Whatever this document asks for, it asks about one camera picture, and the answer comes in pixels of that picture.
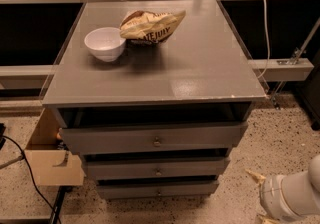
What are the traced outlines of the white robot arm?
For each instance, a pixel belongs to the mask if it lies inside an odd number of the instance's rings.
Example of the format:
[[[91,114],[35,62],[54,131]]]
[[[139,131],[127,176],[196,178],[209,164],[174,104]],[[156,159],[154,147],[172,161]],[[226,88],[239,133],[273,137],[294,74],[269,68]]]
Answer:
[[[246,172],[259,186],[260,204],[266,212],[259,216],[263,222],[291,223],[320,214],[320,155],[310,161],[306,171],[295,174],[265,177]]]

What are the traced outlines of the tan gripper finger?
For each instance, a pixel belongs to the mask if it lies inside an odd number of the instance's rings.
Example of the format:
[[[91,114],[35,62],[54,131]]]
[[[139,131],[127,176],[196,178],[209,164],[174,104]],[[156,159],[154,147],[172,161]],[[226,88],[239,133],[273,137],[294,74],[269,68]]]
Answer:
[[[265,181],[266,177],[263,176],[262,174],[260,173],[257,173],[257,172],[254,172],[254,171],[251,171],[249,169],[246,169],[246,172],[250,175],[250,177],[259,185],[262,185],[263,182]]]
[[[280,222],[268,216],[258,214],[255,218],[254,224],[280,224]]]

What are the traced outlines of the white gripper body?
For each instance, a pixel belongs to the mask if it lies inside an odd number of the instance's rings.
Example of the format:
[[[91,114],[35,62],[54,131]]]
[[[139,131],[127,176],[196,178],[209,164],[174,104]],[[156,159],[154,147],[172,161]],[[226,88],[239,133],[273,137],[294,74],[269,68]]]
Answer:
[[[281,222],[294,222],[302,217],[295,213],[286,202],[282,181],[284,175],[267,176],[259,189],[260,204],[267,215]]]

